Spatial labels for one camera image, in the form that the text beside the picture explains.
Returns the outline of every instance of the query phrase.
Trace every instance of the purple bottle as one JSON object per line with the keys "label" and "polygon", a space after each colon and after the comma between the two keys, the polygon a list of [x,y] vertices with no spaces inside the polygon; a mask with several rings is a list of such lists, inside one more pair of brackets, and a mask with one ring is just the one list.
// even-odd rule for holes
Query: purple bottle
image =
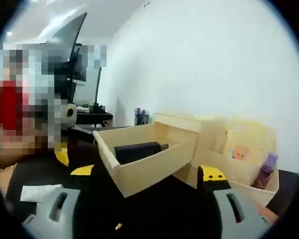
{"label": "purple bottle", "polygon": [[275,164],[277,162],[278,156],[270,152],[268,154],[266,162],[261,166],[257,178],[251,185],[254,188],[265,189],[269,183],[272,173],[275,170]]}

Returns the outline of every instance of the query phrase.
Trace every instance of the white paper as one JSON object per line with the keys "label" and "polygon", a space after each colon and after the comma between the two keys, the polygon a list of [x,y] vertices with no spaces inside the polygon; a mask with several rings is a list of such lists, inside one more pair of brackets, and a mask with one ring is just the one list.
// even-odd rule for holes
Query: white paper
{"label": "white paper", "polygon": [[58,187],[62,185],[23,186],[20,201],[40,203],[46,195]]}

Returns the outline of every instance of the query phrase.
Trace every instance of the bottle cap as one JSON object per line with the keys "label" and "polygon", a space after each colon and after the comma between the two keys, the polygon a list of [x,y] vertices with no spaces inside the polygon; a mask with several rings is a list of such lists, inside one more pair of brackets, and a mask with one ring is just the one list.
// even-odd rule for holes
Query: bottle cap
{"label": "bottle cap", "polygon": [[273,152],[270,152],[270,153],[268,153],[265,165],[269,168],[274,168],[275,164],[277,162],[277,159],[278,159],[278,155]]}

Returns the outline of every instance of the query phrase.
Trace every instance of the floor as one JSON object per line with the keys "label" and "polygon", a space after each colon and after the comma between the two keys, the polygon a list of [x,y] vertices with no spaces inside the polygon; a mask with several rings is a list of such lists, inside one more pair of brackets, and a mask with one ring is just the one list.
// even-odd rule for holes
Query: floor
{"label": "floor", "polygon": [[14,166],[11,166],[11,167],[8,167],[5,169],[0,169],[0,189],[4,196],[6,195],[6,191],[9,186],[9,182],[10,182],[12,172],[13,172],[13,167]]}

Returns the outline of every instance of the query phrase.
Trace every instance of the ceiling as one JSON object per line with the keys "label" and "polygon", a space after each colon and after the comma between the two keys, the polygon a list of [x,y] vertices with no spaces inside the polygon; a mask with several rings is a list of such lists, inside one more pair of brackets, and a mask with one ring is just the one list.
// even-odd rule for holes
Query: ceiling
{"label": "ceiling", "polygon": [[143,0],[29,0],[6,29],[4,43],[45,41],[75,17],[87,12],[80,36],[112,37]]}

